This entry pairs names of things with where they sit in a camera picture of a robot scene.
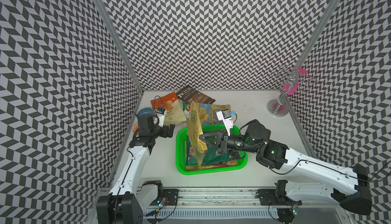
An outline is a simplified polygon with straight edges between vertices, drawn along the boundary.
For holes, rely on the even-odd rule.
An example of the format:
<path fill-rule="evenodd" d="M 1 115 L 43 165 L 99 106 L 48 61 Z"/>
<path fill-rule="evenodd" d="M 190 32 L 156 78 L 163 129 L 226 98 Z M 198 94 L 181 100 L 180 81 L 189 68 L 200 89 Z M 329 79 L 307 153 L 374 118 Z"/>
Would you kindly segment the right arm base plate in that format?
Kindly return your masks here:
<path fill-rule="evenodd" d="M 293 206 L 302 205 L 302 201 L 293 201 L 285 193 L 277 193 L 275 188 L 258 189 L 256 197 L 260 200 L 261 206 Z"/>

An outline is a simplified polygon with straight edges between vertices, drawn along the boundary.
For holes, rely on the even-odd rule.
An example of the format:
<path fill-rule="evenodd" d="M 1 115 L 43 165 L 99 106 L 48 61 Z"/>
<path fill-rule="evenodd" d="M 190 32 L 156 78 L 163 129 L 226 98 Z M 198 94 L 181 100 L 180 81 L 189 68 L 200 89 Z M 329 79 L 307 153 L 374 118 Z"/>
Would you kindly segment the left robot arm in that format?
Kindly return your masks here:
<path fill-rule="evenodd" d="M 143 168 L 151 155 L 155 140 L 164 133 L 162 115 L 142 115 L 138 129 L 128 146 L 128 160 L 109 194 L 96 204 L 100 224 L 141 224 L 146 216 L 157 216 L 167 205 L 178 205 L 178 190 L 164 194 L 160 180 L 139 186 Z"/>

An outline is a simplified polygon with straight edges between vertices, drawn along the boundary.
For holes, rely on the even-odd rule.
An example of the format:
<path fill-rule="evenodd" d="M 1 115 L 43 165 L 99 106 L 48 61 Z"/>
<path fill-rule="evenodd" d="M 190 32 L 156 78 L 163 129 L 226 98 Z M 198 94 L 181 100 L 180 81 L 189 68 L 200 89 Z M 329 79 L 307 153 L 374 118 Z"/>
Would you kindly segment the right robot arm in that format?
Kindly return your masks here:
<path fill-rule="evenodd" d="M 285 144 L 270 139 L 271 131 L 254 119 L 245 126 L 245 134 L 232 134 L 220 129 L 199 136 L 219 154 L 227 151 L 254 153 L 256 161 L 277 175 L 298 173 L 318 183 L 295 183 L 279 180 L 275 198 L 283 204 L 304 200 L 338 203 L 343 209 L 359 215 L 369 215 L 372 194 L 369 189 L 369 170 L 357 164 L 342 167 L 300 153 Z"/>

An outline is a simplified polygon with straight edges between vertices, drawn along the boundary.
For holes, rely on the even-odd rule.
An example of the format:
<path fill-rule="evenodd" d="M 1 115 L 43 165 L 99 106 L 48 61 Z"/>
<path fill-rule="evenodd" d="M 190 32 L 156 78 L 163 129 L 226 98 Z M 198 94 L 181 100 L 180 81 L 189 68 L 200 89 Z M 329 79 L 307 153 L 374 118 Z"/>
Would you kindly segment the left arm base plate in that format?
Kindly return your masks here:
<path fill-rule="evenodd" d="M 164 189 L 163 193 L 151 203 L 151 206 L 176 206 L 179 199 L 179 189 L 169 188 Z"/>

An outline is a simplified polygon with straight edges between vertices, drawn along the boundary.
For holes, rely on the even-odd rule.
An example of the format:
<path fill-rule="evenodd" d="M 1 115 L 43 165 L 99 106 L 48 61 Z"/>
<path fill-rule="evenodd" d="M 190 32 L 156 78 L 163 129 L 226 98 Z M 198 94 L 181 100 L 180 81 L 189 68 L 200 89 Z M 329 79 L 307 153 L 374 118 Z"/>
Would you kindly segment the green Real chips bag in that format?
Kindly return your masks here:
<path fill-rule="evenodd" d="M 213 150 L 212 147 L 207 146 L 208 150 L 206 151 L 202 165 L 212 165 L 217 163 L 224 163 L 230 160 L 230 155 L 227 154 L 218 154 L 216 150 Z M 198 158 L 201 154 L 197 152 L 196 148 L 193 148 L 190 139 L 186 139 L 186 165 L 187 166 L 196 166 L 198 165 Z"/>

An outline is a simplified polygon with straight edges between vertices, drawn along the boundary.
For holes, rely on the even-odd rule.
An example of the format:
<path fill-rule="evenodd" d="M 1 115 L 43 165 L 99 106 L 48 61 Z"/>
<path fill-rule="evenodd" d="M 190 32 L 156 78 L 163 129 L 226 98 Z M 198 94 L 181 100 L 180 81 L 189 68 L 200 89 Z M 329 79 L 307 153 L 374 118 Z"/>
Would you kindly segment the yellow green chips bag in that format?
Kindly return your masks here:
<path fill-rule="evenodd" d="M 208 150 L 208 147 L 206 143 L 204 143 L 199 138 L 203 134 L 203 130 L 202 130 L 202 124 L 199 116 L 199 104 L 196 102 L 190 103 L 189 125 L 188 125 L 187 134 L 190 143 L 195 151 L 195 157 L 197 159 L 198 168 L 200 170 L 203 159 Z"/>

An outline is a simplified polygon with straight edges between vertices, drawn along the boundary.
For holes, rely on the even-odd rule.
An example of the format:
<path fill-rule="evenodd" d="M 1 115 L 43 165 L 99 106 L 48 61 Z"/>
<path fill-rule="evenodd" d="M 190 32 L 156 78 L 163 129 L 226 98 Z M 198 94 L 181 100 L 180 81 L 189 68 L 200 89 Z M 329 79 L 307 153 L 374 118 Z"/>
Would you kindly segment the golden chips bag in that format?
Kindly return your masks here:
<path fill-rule="evenodd" d="M 235 167 L 238 166 L 237 160 L 231 160 L 227 162 L 222 163 L 215 163 L 211 165 L 201 165 L 200 167 L 198 165 L 194 166 L 186 166 L 186 171 L 198 171 L 198 170 L 208 170 L 208 169 L 218 169 L 218 168 L 226 168 L 226 167 Z"/>

